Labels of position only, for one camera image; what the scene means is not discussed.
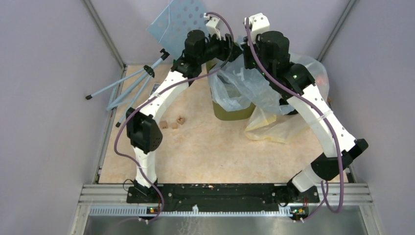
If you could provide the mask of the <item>light blue trash bag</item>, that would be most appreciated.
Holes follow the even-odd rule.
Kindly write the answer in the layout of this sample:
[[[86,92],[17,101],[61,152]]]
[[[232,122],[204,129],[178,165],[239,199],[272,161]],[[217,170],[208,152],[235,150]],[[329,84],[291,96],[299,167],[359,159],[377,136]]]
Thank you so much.
[[[277,115],[286,115],[294,111],[291,105],[280,104],[282,96],[273,90],[270,82],[258,70],[245,68],[242,83],[243,94],[262,110]]]

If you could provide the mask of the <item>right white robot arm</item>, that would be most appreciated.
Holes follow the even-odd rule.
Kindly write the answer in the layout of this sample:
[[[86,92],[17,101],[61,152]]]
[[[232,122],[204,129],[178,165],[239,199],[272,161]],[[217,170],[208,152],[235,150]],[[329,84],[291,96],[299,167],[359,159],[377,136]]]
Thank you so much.
[[[252,34],[247,29],[242,48],[245,67],[261,73],[269,87],[308,124],[323,148],[322,154],[287,184],[288,198],[299,202],[315,184],[341,175],[369,144],[343,127],[322,97],[311,72],[304,65],[291,62],[289,40],[281,32]]]

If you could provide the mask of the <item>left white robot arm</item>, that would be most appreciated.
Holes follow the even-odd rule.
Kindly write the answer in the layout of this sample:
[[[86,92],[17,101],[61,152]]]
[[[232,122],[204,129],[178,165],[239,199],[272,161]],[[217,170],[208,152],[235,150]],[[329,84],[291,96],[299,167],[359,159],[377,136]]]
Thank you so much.
[[[163,139],[159,122],[164,112],[201,74],[203,64],[213,59],[232,62],[241,53],[232,34],[206,36],[201,30],[190,31],[180,57],[174,61],[161,86],[143,104],[128,110],[127,137],[138,162],[133,184],[144,202],[152,202],[157,196],[155,152]]]

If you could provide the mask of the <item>green plastic trash bin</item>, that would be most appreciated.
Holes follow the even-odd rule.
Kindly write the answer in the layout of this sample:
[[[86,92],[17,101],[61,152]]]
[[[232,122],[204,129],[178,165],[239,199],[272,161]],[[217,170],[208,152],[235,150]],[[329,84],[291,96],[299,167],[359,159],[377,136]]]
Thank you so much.
[[[208,76],[213,111],[219,120],[234,121],[251,117],[255,105],[242,92],[244,70],[243,57],[240,56]]]

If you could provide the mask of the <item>blue perforated music stand desk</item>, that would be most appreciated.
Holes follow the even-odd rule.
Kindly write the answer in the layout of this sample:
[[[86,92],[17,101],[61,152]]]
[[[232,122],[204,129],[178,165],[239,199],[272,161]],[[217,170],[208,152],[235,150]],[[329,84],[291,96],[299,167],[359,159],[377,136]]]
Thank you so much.
[[[197,29],[208,35],[204,19],[206,12],[201,0],[170,0],[146,31],[173,59],[177,59],[184,50],[188,32]]]

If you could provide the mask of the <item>clear yellow-banded plastic bag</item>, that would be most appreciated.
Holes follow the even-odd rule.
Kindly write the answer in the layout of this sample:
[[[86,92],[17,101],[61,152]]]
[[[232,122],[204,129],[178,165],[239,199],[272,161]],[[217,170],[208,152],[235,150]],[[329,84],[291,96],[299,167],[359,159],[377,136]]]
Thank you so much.
[[[294,53],[291,53],[290,60],[304,65],[309,70],[321,96],[327,101],[329,80],[324,65],[310,56]],[[244,134],[254,141],[289,143],[308,129],[308,124],[299,114],[277,115],[256,107],[247,123]]]

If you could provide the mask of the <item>playing card deck box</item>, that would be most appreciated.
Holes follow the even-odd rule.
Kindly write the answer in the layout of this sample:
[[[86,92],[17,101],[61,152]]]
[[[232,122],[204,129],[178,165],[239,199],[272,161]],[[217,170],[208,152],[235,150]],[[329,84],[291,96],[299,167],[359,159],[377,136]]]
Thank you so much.
[[[155,83],[151,89],[151,92],[149,94],[149,97],[151,97],[153,95],[153,93],[160,87],[160,83]]]

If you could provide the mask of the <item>wooden cube block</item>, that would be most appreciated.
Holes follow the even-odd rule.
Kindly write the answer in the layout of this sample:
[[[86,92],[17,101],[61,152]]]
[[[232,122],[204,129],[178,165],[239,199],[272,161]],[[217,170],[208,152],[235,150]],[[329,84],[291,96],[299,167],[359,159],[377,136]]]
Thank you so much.
[[[178,129],[178,123],[176,123],[176,122],[172,123],[171,128],[172,129]]]
[[[168,129],[168,128],[169,128],[169,127],[168,127],[168,122],[167,122],[167,121],[165,121],[165,120],[160,121],[160,122],[159,122],[159,128],[160,128],[160,129]]]
[[[185,122],[185,118],[183,116],[178,116],[176,122],[180,125],[183,125]]]

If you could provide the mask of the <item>blue tripod stand legs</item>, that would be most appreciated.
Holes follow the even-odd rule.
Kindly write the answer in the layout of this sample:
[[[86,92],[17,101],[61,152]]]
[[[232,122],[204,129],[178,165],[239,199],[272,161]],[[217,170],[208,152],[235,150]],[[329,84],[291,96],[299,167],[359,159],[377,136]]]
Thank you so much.
[[[140,70],[137,70],[137,71],[133,72],[132,74],[130,74],[130,75],[120,79],[119,81],[116,81],[116,82],[102,88],[101,90],[98,90],[95,93],[92,93],[92,94],[89,94],[89,95],[85,96],[85,99],[86,100],[91,100],[93,97],[97,96],[98,94],[112,88],[113,90],[112,90],[112,93],[111,93],[111,96],[110,96],[109,103],[108,103],[107,108],[106,108],[107,111],[113,110],[113,109],[117,108],[118,106],[120,106],[122,104],[129,103],[129,105],[126,108],[126,110],[124,111],[123,115],[121,116],[121,118],[119,119],[119,121],[115,125],[116,127],[120,127],[123,120],[127,118],[127,110],[133,106],[135,101],[142,94],[144,88],[147,86],[150,79],[155,78],[154,69],[157,66],[159,66],[161,64],[161,62],[165,61],[170,56],[170,53],[167,52],[164,48],[161,49],[160,53],[161,53],[160,58],[156,62],[154,62],[151,66],[144,65]],[[130,78],[132,78],[132,77],[134,77],[138,74],[140,74],[140,77],[137,78],[130,86],[128,86],[125,91],[123,91],[122,93],[120,93],[117,96],[115,95],[115,90],[121,83],[123,83],[127,79],[130,79]],[[137,93],[135,94],[134,98],[127,99],[127,96],[135,89],[135,87],[137,87],[142,82],[143,82],[143,84],[139,88]]]

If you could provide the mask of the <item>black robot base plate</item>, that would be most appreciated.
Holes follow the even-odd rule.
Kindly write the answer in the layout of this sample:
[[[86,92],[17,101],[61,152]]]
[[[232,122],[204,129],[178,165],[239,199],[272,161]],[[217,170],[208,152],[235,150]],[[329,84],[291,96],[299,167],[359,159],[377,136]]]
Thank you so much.
[[[128,188],[127,203],[154,204],[165,212],[272,212],[282,206],[320,201],[316,186],[299,192],[291,184],[158,184]]]

